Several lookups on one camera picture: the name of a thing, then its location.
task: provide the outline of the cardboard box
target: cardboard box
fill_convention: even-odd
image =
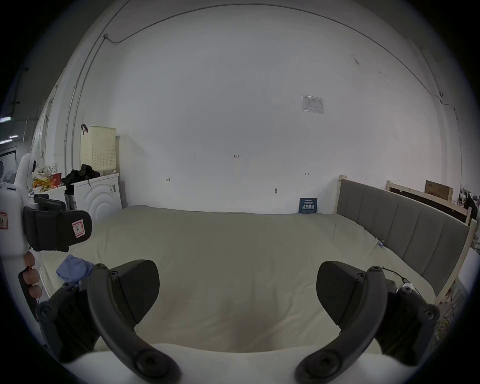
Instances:
[[[439,184],[433,181],[425,181],[425,193],[429,195],[440,197],[441,199],[452,201],[453,188],[447,185]]]

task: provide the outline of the bed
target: bed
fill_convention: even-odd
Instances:
[[[148,343],[261,352],[322,347],[338,335],[316,296],[323,261],[363,270],[382,265],[435,303],[458,273],[471,237],[468,226],[440,211],[341,177],[336,214],[133,206],[98,223],[91,238],[69,253],[109,268],[135,259],[156,263],[160,293],[135,328]],[[42,252],[49,295],[63,283],[55,271],[65,257]],[[106,348],[101,341],[96,347]],[[378,346],[370,352],[379,352]]]

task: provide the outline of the gray upholstered headboard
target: gray upholstered headboard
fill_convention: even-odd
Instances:
[[[383,240],[430,283],[437,297],[443,296],[465,259],[473,231],[426,204],[342,178],[336,212]]]

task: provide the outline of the blue cloth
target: blue cloth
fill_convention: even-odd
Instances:
[[[80,257],[68,255],[57,268],[57,275],[68,283],[78,284],[92,273],[94,265]]]

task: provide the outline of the white plastic basket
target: white plastic basket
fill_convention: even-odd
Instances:
[[[80,140],[80,163],[90,165],[95,171],[110,171],[117,168],[115,128],[95,125],[82,132]]]

